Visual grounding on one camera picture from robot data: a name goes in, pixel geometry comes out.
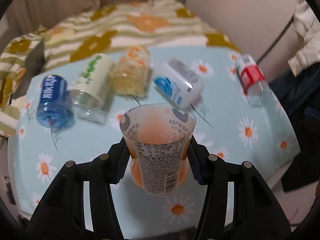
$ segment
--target yellow bottle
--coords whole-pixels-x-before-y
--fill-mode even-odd
[[[142,47],[129,48],[111,74],[111,85],[117,95],[144,97],[150,72],[150,52]]]

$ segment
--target blue tablecloth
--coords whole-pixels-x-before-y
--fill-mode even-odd
[[[235,52],[225,48],[150,48],[152,65],[176,57],[194,69],[205,82],[202,100],[191,111],[196,116],[194,137],[210,153],[228,162],[251,161],[268,179],[281,165],[300,152],[297,139],[282,106],[272,94],[264,108],[250,108],[234,71]],[[121,54],[110,56],[117,61]],[[87,60],[55,69],[71,85]],[[139,104],[166,102],[150,84],[145,99],[114,96],[109,99],[108,121],[98,125],[74,119],[71,127],[51,133],[35,118],[43,73],[32,79],[20,118],[19,140],[14,145],[14,176],[22,211],[32,214],[39,199],[68,160],[88,162],[108,152],[120,141],[119,120]],[[186,182],[168,197],[154,197],[134,184],[130,169],[112,186],[116,213],[125,238],[141,238],[183,230],[198,223],[206,187],[189,172]],[[88,185],[85,184],[85,219],[92,228]],[[230,187],[228,208],[233,206]]]

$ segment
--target silver bolt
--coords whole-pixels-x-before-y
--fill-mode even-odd
[[[74,163],[73,161],[67,161],[66,167],[68,167],[68,168],[71,167],[73,165],[73,163]]]
[[[250,162],[245,162],[245,163],[243,164],[243,166],[246,167],[246,168],[251,168],[251,167],[252,167],[252,164],[251,164]]]
[[[99,156],[99,158],[100,158],[101,160],[106,160],[106,159],[109,158],[109,155],[108,155],[107,153],[103,153],[103,154],[101,154],[101,155]]]
[[[218,157],[216,155],[214,155],[214,154],[210,154],[208,158],[209,158],[210,161],[218,160]]]

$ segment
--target striped blanket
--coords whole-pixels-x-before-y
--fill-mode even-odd
[[[108,5],[98,10],[68,17],[52,29],[12,40],[0,56],[0,135],[16,133],[21,113],[29,106],[24,97],[9,97],[26,72],[25,59],[44,41],[42,72],[94,53],[112,53],[132,45],[143,46],[224,46],[239,51],[227,36],[209,27],[177,0],[148,0]]]

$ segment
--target plastic bottle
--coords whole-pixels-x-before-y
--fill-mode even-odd
[[[115,66],[105,54],[95,54],[89,60],[70,90],[71,104],[76,107],[73,112],[78,117],[104,123],[100,109],[110,92],[109,74]]]
[[[176,58],[156,68],[152,80],[181,110],[194,103],[204,89],[204,81]]]
[[[150,73],[150,52],[142,47],[129,48],[111,75],[117,95],[144,97]]]
[[[37,121],[47,128],[59,128],[68,122],[67,82],[59,75],[48,75],[42,81]]]
[[[251,107],[262,107],[271,93],[268,82],[261,69],[250,55],[241,55],[236,59],[236,69],[240,80],[247,90],[248,103]]]

